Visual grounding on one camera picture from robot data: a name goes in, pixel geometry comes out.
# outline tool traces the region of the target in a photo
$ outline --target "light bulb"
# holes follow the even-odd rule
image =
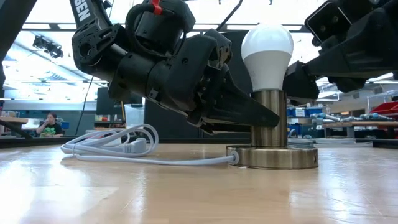
[[[292,35],[279,24],[259,24],[246,34],[241,54],[253,92],[282,89],[293,47]]]

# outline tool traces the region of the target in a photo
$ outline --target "wooden table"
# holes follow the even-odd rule
[[[0,116],[0,120],[11,123],[14,126],[17,126],[18,128],[21,128],[23,124],[26,124],[29,121],[27,118],[13,118],[13,117],[5,117],[5,116]]]
[[[13,117],[3,117],[3,116],[0,116],[0,120],[7,121],[9,123],[20,123],[20,124],[26,124],[28,122],[27,118],[13,118]]]
[[[398,121],[350,121],[350,122],[335,122],[322,125],[325,129],[325,137],[328,137],[328,129],[330,128],[347,128],[347,137],[355,138],[354,127],[362,126],[385,126],[389,136],[394,136],[394,128],[398,127]]]
[[[161,144],[201,159],[225,145]],[[398,223],[398,151],[320,149],[310,170],[85,162],[54,147],[0,151],[1,223]]]

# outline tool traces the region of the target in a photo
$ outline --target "black robotic arm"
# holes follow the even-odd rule
[[[316,99],[315,80],[321,77],[347,93],[369,78],[398,71],[398,0],[329,0],[305,25],[314,35],[312,44],[322,49],[308,63],[289,67],[288,96]]]
[[[231,41],[215,30],[185,38],[195,18],[183,1],[144,1],[131,8],[126,28],[109,21],[102,0],[70,2],[75,64],[109,81],[110,97],[134,92],[208,133],[278,124],[275,113],[234,84],[226,64]]]

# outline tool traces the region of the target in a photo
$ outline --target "cable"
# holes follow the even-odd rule
[[[87,102],[87,96],[88,96],[88,92],[89,92],[89,90],[90,90],[90,86],[91,86],[91,84],[93,83],[93,79],[94,79],[94,76],[91,77],[90,84],[88,85],[88,89],[87,89],[85,101],[84,101],[84,103],[83,103],[83,109],[82,109],[81,114],[80,114],[79,122],[77,123],[75,135],[77,135],[77,132],[79,131],[79,126],[80,126],[81,118],[83,117],[83,113],[85,112],[85,107],[86,107],[86,102]]]
[[[216,31],[220,31],[223,26],[229,21],[229,19],[233,16],[233,14],[241,7],[243,0],[239,0],[238,4],[232,9],[232,11],[228,14],[228,16],[225,17],[224,21],[219,24],[219,26],[216,28]]]
[[[149,145],[145,149],[138,150],[134,142],[129,143],[130,133],[144,133],[149,139]],[[127,140],[117,146],[109,147],[111,142],[127,136]],[[109,131],[96,131],[77,137],[61,146],[65,154],[72,154],[81,161],[116,161],[138,162],[145,164],[160,164],[173,166],[204,166],[229,162],[235,164],[239,160],[238,153],[233,151],[230,155],[211,159],[198,159],[187,161],[164,161],[157,159],[138,159],[156,150],[159,136],[154,127],[148,124],[140,124],[129,129],[113,129]]]
[[[123,101],[121,101],[120,104],[122,104],[122,116],[123,116],[123,121],[124,121],[124,124],[126,124],[126,114],[125,114],[125,112],[124,112],[124,103],[123,103]]]

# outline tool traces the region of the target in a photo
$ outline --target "man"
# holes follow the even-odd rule
[[[55,122],[57,115],[55,113],[49,113],[44,123],[36,129],[36,133],[40,134],[40,137],[61,137],[62,128]]]

